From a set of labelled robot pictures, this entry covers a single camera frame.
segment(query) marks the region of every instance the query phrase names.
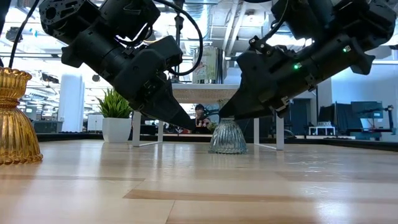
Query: ceiling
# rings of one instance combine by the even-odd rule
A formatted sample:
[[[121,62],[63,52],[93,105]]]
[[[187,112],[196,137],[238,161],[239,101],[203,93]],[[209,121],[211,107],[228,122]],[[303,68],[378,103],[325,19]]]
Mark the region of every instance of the ceiling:
[[[390,1],[391,6],[395,8],[397,1]],[[10,8],[7,14],[6,24],[0,38],[0,56],[6,65],[9,60],[7,56],[11,52],[13,44],[6,39],[6,32],[11,27],[19,27],[26,17],[27,9],[29,9],[29,7],[16,7],[17,2],[16,0],[14,1],[14,6]],[[32,1],[20,0],[20,2],[26,4]],[[99,0],[94,1],[99,6],[102,2]],[[255,35],[263,36],[269,30],[269,24],[274,20],[271,14],[272,2],[262,4],[250,4],[238,0],[186,0],[186,2],[191,4],[185,6],[185,10],[194,17],[201,27],[202,33],[206,35],[205,44],[223,49],[227,56],[237,55],[246,50],[248,40]],[[174,17],[176,14],[167,7],[158,4],[157,6],[162,11],[162,14],[154,24],[156,39],[166,35],[174,36]],[[198,45],[198,42],[195,41],[198,36],[187,19],[184,22],[181,38],[182,50],[185,55],[191,55],[192,48]],[[282,29],[282,32],[273,36],[269,43],[271,45],[290,45],[299,49],[306,44],[306,40],[295,40],[288,30]],[[388,44],[398,44],[398,35],[394,35]],[[28,71],[34,77],[28,83],[27,94],[30,96],[27,96],[25,101],[29,103],[29,97],[32,97],[32,103],[44,105],[43,107],[56,108],[59,101],[60,85],[43,82],[41,79],[42,74],[51,75],[62,81],[63,73],[74,72],[84,74],[85,86],[87,87],[85,98],[86,113],[98,111],[96,97],[102,98],[103,89],[109,88],[110,85],[104,80],[94,82],[92,76],[95,72],[86,65],[82,65],[80,68],[71,68],[63,65],[60,61],[60,55],[61,48],[65,46],[64,43],[43,32],[40,25],[39,12],[36,10],[23,31],[23,41],[18,45],[17,58],[14,62],[15,68]],[[181,64],[180,70],[188,70],[191,66],[192,61],[186,60]],[[186,76],[183,80],[190,81],[191,77]]]

